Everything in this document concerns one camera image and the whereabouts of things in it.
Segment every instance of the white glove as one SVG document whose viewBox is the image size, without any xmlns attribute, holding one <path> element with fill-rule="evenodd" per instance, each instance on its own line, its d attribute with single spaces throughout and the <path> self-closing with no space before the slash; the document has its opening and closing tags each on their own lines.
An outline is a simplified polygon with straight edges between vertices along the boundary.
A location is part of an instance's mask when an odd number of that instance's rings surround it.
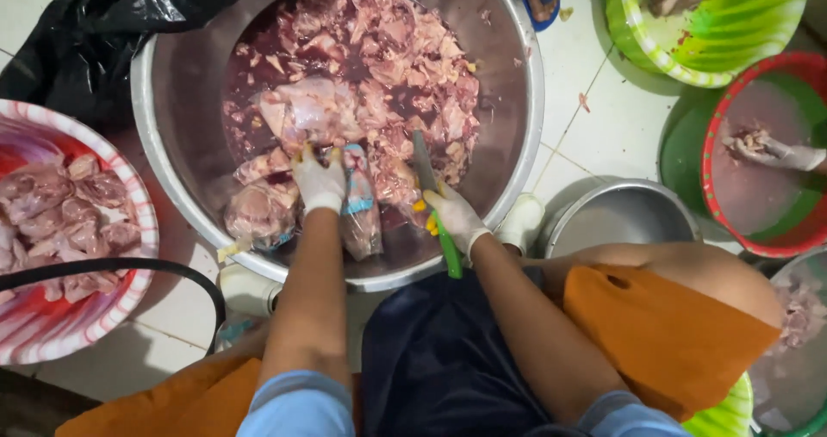
<svg viewBox="0 0 827 437">
<path fill-rule="evenodd" d="M 465 254 L 470 254 L 474 242 L 481 235 L 491 233 L 491 231 L 485 227 L 485 224 L 482 223 L 480 217 L 476 215 L 476 211 L 470 207 L 465 198 L 462 198 L 448 184 L 439 182 L 439 192 L 441 196 L 426 189 L 423 192 L 423 198 L 437 211 L 439 220 L 442 221 L 445 230 L 453 237 L 457 248 Z"/>
<path fill-rule="evenodd" d="M 330 167 L 324 168 L 316 161 L 313 146 L 305 142 L 305 150 L 299 152 L 290 166 L 298 192 L 305 201 L 305 215 L 316 208 L 328 208 L 338 214 L 345 199 L 345 170 L 342 168 L 342 150 L 333 148 Z"/>
<path fill-rule="evenodd" d="M 784 169 L 812 170 L 827 158 L 827 150 L 810 146 L 786 146 L 784 143 L 762 136 L 760 142 L 765 152 L 750 151 L 742 138 L 735 138 L 734 147 L 741 156 L 765 166 Z"/>
</svg>

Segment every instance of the white tile floor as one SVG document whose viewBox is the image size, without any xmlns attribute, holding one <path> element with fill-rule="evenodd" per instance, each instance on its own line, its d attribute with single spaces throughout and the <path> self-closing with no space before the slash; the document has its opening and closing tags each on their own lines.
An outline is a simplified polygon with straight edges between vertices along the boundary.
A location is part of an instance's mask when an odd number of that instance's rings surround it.
<svg viewBox="0 0 827 437">
<path fill-rule="evenodd" d="M 0 0 L 0 69 L 17 51 L 50 0 Z M 657 180 L 656 152 L 662 126 L 679 94 L 696 90 L 621 61 L 605 29 L 602 0 L 563 0 L 573 7 L 567 22 L 538 35 L 546 78 L 545 116 L 526 191 L 550 210 L 614 177 Z M 792 46 L 814 49 L 805 37 Z M 587 113 L 578 94 L 588 97 Z M 150 189 L 161 223 L 161 256 L 218 275 L 213 249 L 198 236 L 163 193 L 137 134 L 113 142 L 132 161 Z M 735 242 L 717 242 L 733 252 Z M 384 294 L 350 295 L 348 335 L 358 361 L 361 330 Z M 188 281 L 158 276 L 130 322 L 93 347 L 67 358 L 13 370 L 98 400 L 150 387 L 201 358 L 214 317 L 208 297 Z"/>
</svg>

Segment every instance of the black cable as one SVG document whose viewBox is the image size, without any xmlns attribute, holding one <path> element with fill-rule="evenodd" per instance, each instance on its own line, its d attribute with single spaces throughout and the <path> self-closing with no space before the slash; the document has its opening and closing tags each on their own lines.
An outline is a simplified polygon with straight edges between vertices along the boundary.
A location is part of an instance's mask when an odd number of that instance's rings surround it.
<svg viewBox="0 0 827 437">
<path fill-rule="evenodd" d="M 207 356 L 215 353 L 215 333 L 227 319 L 227 309 L 224 305 L 224 296 L 204 274 L 183 264 L 151 259 L 147 257 L 104 257 L 100 259 L 86 259 L 72 263 L 59 263 L 50 266 L 26 269 L 19 273 L 0 276 L 0 291 L 11 290 L 24 285 L 48 281 L 57 277 L 76 276 L 77 274 L 97 273 L 99 271 L 115 272 L 121 269 L 149 269 L 161 273 L 172 273 L 190 279 L 200 285 L 212 299 L 215 307 L 215 330 L 212 332 L 212 342 L 207 348 Z"/>
</svg>

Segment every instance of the white and red bowl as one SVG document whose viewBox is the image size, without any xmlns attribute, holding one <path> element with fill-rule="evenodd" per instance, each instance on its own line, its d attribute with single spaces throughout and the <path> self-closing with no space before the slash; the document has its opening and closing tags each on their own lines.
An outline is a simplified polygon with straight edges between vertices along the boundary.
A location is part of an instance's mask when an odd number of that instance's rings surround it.
<svg viewBox="0 0 827 437">
<path fill-rule="evenodd" d="M 21 127 L 47 139 L 68 157 L 92 152 L 102 169 L 112 169 L 127 186 L 140 226 L 141 253 L 158 256 L 158 222 L 149 193 L 129 161 L 91 128 L 41 106 L 0 99 L 0 126 Z M 25 164 L 15 148 L 0 143 L 0 177 Z M 0 305 L 0 365 L 29 364 L 64 357 L 94 344 L 135 309 L 152 272 L 132 270 L 112 293 L 94 293 L 70 304 L 48 302 L 39 286 Z"/>
</svg>

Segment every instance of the knife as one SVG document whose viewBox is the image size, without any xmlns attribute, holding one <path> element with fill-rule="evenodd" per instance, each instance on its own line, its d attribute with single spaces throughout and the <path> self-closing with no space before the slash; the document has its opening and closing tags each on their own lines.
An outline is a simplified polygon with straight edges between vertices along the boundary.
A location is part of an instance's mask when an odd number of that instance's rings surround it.
<svg viewBox="0 0 827 437">
<path fill-rule="evenodd" d="M 422 190 L 429 189 L 439 194 L 439 185 L 437 178 L 433 175 L 433 168 L 431 168 L 431 156 L 428 154 L 428 147 L 425 146 L 425 139 L 422 132 L 419 130 L 413 131 L 413 164 L 416 169 L 417 178 L 419 178 L 419 188 Z M 439 231 L 439 244 L 442 246 L 442 255 L 445 257 L 445 263 L 448 265 L 448 275 L 454 279 L 462 278 L 462 255 L 460 254 L 457 244 L 451 235 L 445 231 L 442 226 L 437 211 L 430 205 L 428 210 L 431 211 L 431 216 L 437 223 L 437 230 Z"/>
</svg>

